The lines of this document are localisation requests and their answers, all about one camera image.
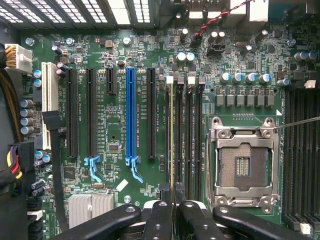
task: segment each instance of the cpu socket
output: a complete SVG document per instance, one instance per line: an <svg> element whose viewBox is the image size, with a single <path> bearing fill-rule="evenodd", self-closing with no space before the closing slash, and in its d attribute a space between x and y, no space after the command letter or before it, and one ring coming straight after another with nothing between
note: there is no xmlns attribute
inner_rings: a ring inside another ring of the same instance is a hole
<svg viewBox="0 0 320 240"><path fill-rule="evenodd" d="M230 205L272 212L280 198L275 127L271 117L260 127L224 126L219 117L212 119L206 138L206 198L211 209Z"/></svg>

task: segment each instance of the blue pcie slot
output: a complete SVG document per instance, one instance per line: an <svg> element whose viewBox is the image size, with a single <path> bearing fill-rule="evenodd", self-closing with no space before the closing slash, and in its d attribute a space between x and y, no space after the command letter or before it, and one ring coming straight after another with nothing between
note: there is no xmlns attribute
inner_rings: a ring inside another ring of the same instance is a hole
<svg viewBox="0 0 320 240"><path fill-rule="evenodd" d="M126 86L126 152L125 165L131 168L132 176L140 183L142 177L138 173L139 157L137 148L137 93L136 93L136 70L128 67L125 72Z"/></svg>

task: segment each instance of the metal socket frame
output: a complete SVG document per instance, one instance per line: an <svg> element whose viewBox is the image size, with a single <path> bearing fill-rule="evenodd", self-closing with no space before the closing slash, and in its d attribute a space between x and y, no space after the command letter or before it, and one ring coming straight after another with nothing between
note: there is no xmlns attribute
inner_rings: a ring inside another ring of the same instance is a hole
<svg viewBox="0 0 320 240"><path fill-rule="evenodd" d="M261 207L265 214L270 214L279 200L279 135L274 131L276 125L271 117L267 117L260 127L224 126L219 117L211 121L211 129L206 136L206 198L210 208L217 205L234 207ZM272 152L271 183L267 187L251 187L248 191L240 191L237 187L221 187L217 185L218 171L215 171L214 187L210 163L212 142L216 143L215 164L218 165L218 150L226 147L239 147L249 143L252 147L265 147Z"/></svg>

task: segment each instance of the white pci slot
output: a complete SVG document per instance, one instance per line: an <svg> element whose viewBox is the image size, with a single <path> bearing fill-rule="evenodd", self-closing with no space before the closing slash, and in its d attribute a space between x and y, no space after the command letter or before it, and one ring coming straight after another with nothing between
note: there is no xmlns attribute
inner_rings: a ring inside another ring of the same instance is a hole
<svg viewBox="0 0 320 240"><path fill-rule="evenodd" d="M52 62L42 62L42 112L59 110L57 66ZM42 120L42 149L51 150L50 133Z"/></svg>

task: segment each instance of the black cable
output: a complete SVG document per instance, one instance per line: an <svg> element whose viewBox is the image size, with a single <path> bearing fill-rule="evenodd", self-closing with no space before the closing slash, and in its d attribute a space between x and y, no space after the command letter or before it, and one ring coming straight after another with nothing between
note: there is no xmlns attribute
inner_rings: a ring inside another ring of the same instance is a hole
<svg viewBox="0 0 320 240"><path fill-rule="evenodd" d="M58 111L46 111L42 113L42 116L46 129L50 132L55 214L61 231L65 232L69 229L69 224L65 213L64 189L61 176L60 116Z"/></svg>

